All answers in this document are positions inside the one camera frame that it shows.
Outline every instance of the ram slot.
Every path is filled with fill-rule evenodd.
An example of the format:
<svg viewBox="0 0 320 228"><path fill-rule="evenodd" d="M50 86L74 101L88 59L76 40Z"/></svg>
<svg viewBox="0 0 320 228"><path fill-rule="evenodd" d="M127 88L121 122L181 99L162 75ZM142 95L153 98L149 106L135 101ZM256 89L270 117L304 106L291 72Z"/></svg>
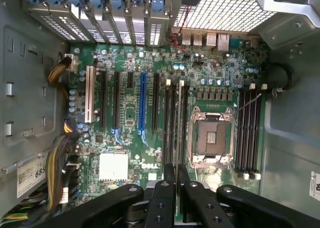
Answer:
<svg viewBox="0 0 320 228"><path fill-rule="evenodd" d="M184 164L186 159L186 146L187 146L187 120L188 120L188 96L189 86L184 86L182 89L182 116L181 116L181 146L179 164Z"/></svg>
<svg viewBox="0 0 320 228"><path fill-rule="evenodd" d="M169 126L169 152L172 154L176 148L176 94L177 85L171 85L171 101L170 101L170 126Z"/></svg>
<svg viewBox="0 0 320 228"><path fill-rule="evenodd" d="M250 93L245 93L244 95L244 104L247 104L250 101ZM243 108L243 139L242 139L242 156L241 156L241 171L246 171L246 164L247 164L247 158L248 158L248 137L249 137L249 108L248 106L245 106Z"/></svg>
<svg viewBox="0 0 320 228"><path fill-rule="evenodd" d="M252 93L252 98L256 96L256 92ZM254 148L255 148L255 135L256 135L256 113L257 113L257 101L254 101L253 103L250 104L250 121L251 121L251 126L250 126L250 141L249 141L249 151L248 151L248 163L247 163L247 170L251 173L253 171L253 159L254 159Z"/></svg>
<svg viewBox="0 0 320 228"><path fill-rule="evenodd" d="M170 86L165 89L164 95L164 113L162 127L162 165L171 163L171 156L168 152L168 122L169 122L169 105L170 105Z"/></svg>
<svg viewBox="0 0 320 228"><path fill-rule="evenodd" d="M85 81L85 113L84 122L92 123L95 119L94 117L94 104L95 104L95 83L96 83L96 69L93 66L86 67L86 81Z"/></svg>
<svg viewBox="0 0 320 228"><path fill-rule="evenodd" d="M113 87L113 129L115 130L119 128L120 85L120 72L115 72Z"/></svg>
<svg viewBox="0 0 320 228"><path fill-rule="evenodd" d="M142 142L146 145L146 137L145 137L145 119L146 119L146 102L147 102L147 73L142 72L140 75L140 96L139 96L139 122L138 122L138 134L141 135Z"/></svg>
<svg viewBox="0 0 320 228"><path fill-rule="evenodd" d="M261 113L261 105L262 105L262 98L261 96L256 101L256 113L255 113L255 135L254 135L254 149L253 149L253 163L252 163L252 170L257 172L257 162L258 162L258 147L259 147L259 133L260 133L260 113Z"/></svg>
<svg viewBox="0 0 320 228"><path fill-rule="evenodd" d="M107 89L107 73L105 71L101 72L101 110L100 110L100 126L102 128L106 127L107 124L107 103L108 103L108 89Z"/></svg>
<svg viewBox="0 0 320 228"><path fill-rule="evenodd" d="M160 76L158 73L153 75L153 100L152 100L152 130L155 131L158 128L158 107L159 107L159 87Z"/></svg>
<svg viewBox="0 0 320 228"><path fill-rule="evenodd" d="M244 95L245 92L239 92L239 108L244 105ZM244 138L244 111L241 109L238 113L238 125L237 125L237 138L236 138L236 151L235 151L235 168L238 172L241 170L241 160L242 160L242 141Z"/></svg>

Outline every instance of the white pci slot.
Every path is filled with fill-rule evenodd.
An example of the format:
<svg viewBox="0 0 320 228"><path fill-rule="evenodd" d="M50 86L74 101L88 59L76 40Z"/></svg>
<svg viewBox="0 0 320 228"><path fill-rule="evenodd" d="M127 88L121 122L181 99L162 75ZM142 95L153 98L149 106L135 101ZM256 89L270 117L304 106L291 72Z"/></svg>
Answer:
<svg viewBox="0 0 320 228"><path fill-rule="evenodd" d="M94 121L94 103L95 103L95 83L96 83L96 69L93 66L86 67L86 81L85 81L85 113L84 122L91 123Z"/></svg>

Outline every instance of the green circuit board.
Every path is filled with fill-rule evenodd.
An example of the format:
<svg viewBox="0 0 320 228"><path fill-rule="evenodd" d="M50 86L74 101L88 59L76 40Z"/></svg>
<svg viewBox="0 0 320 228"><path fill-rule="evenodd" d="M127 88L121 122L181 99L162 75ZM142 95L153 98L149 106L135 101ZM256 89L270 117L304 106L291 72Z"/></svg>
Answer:
<svg viewBox="0 0 320 228"><path fill-rule="evenodd" d="M149 181L163 178L163 132L165 119L166 83L179 84L183 80L188 85L187 117L197 106L201 112L223 113L227 108L237 109L238 89L251 83L261 84L263 73L261 63L267 59L268 47L261 44L257 48L244 49L243 40L230 39L229 52L221 53L212 49L186 48L186 52L175 47L147 48L120 45L73 44L71 53L78 57L78 72L71 73L70 89L76 90L73 100L74 110L69 118L75 118L82 133L75 153L80 156L80 197L78 204L100 196L126 183L136 183L145 187ZM86 102L87 66L96 68L94 92L94 122L83 121ZM118 138L114 130L115 72L120 72ZM146 112L145 140L138 132L139 96L141 73L146 72ZM153 129L153 83L154 74L159 74L159 95L156 129ZM226 129L226 151L230 141L235 139L237 126L228 124ZM263 132L259 137L258 161L262 158ZM113 162L102 154L117 154ZM185 163L191 179L208 182L214 173L219 175L222 184L235 184L257 193L259 182L238 178L230 163L219 173L214 167L194 169L188 155ZM109 174L102 175L101 170ZM108 179L112 170L115 179Z"/></svg>

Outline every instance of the screw hole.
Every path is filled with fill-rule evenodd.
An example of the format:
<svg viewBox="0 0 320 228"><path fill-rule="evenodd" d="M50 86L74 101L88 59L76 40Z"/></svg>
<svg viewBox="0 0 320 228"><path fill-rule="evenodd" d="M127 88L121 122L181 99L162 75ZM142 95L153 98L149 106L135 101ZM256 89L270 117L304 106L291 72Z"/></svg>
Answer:
<svg viewBox="0 0 320 228"><path fill-rule="evenodd" d="M217 223L220 223L222 221L220 217L215 217L213 220Z"/></svg>
<svg viewBox="0 0 320 228"><path fill-rule="evenodd" d="M162 216L157 216L156 218L155 218L155 221L156 222L162 222L164 220L164 218L162 217Z"/></svg>

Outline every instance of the motherboard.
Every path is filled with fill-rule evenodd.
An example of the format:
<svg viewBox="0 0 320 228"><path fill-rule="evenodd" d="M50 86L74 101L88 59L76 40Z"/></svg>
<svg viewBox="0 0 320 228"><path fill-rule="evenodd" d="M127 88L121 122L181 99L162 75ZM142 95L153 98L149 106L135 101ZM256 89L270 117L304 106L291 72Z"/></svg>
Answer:
<svg viewBox="0 0 320 228"><path fill-rule="evenodd" d="M186 164L190 178L212 190L234 184L258 193L260 178L237 171L236 148L238 110L264 86L265 44L230 38L221 52L80 43L66 55L73 61L68 119L81 132L72 151L81 162L78 205L123 184L145 188L163 178L166 163ZM243 89L251 91L244 101ZM263 121L263 95L260 100L256 113ZM256 124L252 152L259 170L263 126Z"/></svg>

